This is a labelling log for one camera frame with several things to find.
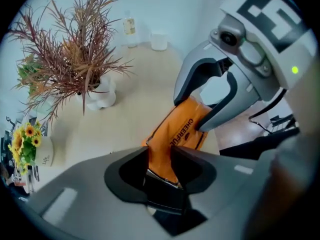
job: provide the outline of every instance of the sunflower bouquet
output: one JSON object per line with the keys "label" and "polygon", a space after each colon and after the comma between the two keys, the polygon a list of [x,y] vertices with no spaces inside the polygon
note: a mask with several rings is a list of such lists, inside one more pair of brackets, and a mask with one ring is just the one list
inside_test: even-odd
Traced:
{"label": "sunflower bouquet", "polygon": [[41,124],[37,121],[34,126],[29,122],[16,129],[13,140],[8,147],[12,152],[16,166],[25,173],[28,166],[35,165],[36,150],[41,145]]}

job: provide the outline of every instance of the table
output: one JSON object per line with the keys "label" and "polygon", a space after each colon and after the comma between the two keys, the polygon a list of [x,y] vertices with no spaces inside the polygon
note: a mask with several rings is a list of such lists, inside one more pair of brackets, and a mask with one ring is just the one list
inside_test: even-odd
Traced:
{"label": "table", "polygon": [[[123,47],[122,62],[130,62],[132,74],[110,72],[116,83],[116,103],[112,107],[91,111],[72,97],[58,111],[51,139],[54,159],[51,167],[38,167],[44,186],[72,165],[141,145],[173,107],[175,82],[182,65],[175,50],[154,51],[148,43],[134,48]],[[209,132],[202,151],[219,154],[215,132]]]}

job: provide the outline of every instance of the camera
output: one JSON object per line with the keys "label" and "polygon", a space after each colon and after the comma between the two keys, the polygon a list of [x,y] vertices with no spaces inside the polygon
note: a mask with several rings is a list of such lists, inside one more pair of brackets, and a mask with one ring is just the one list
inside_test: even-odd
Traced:
{"label": "camera", "polygon": [[222,32],[220,38],[229,46],[235,46],[237,44],[237,38],[230,32]]}

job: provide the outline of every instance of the orange bag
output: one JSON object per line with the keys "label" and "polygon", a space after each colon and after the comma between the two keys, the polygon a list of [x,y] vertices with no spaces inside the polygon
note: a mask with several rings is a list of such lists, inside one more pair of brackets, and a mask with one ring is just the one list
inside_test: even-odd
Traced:
{"label": "orange bag", "polygon": [[149,146],[149,169],[172,183],[178,183],[171,168],[170,146],[200,149],[208,133],[196,131],[195,127],[210,110],[192,96],[174,107],[142,142],[142,146]]}

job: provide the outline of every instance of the green indicator light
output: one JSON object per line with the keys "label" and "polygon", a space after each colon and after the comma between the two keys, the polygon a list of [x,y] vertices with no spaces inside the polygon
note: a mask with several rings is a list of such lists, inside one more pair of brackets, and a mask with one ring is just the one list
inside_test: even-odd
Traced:
{"label": "green indicator light", "polygon": [[298,72],[299,72],[299,68],[297,66],[293,66],[292,67],[292,73],[298,74]]}

